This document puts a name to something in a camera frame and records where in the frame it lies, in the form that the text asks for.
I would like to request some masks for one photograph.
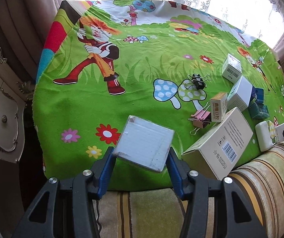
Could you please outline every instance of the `drawer knob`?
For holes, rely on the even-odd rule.
[[[6,117],[6,115],[3,115],[2,116],[2,123],[6,123],[7,122],[7,117]]]

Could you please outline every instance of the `metal screw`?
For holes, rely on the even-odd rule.
[[[230,177],[226,177],[226,178],[224,179],[224,182],[225,182],[225,183],[232,183],[232,179],[231,179]]]
[[[91,171],[91,170],[84,170],[84,171],[83,171],[83,175],[84,175],[84,176],[89,176],[90,174],[92,174],[92,171]]]
[[[52,177],[48,181],[49,181],[49,183],[53,184],[53,183],[57,182],[57,178],[56,177]]]
[[[191,171],[189,172],[189,175],[190,175],[190,176],[193,176],[193,177],[196,177],[196,176],[198,176],[198,172],[195,171],[195,170],[191,170]]]

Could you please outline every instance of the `green mushroom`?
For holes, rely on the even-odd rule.
[[[207,94],[204,90],[197,90],[195,85],[189,79],[185,79],[178,86],[178,96],[185,102],[192,101],[196,110],[203,109],[199,101],[205,100]]]

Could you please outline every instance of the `beige box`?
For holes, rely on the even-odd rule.
[[[221,122],[227,112],[227,92],[219,92],[210,99],[211,121]]]
[[[192,170],[222,180],[238,162],[251,137],[249,124],[235,107],[184,151],[182,159]]]
[[[251,98],[252,84],[244,77],[240,79],[232,86],[232,89],[228,95],[228,109],[238,107],[242,112],[249,106]]]
[[[242,76],[240,61],[231,54],[227,54],[222,64],[221,75],[232,83],[236,83]]]

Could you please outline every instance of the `cartoon tablecloth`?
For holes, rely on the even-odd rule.
[[[46,176],[64,179],[90,168],[116,145],[130,114],[175,130],[172,146],[180,155],[212,126],[192,136],[187,118],[233,85],[221,76],[228,53],[264,89],[270,120],[283,123],[283,73],[259,39],[174,2],[63,1],[42,52],[33,101]],[[205,89],[185,87],[194,73],[211,76]],[[260,121],[248,110],[243,115],[254,131]],[[260,153],[254,131],[237,166]],[[162,187],[170,187],[166,170],[157,174],[117,160],[109,189]]]

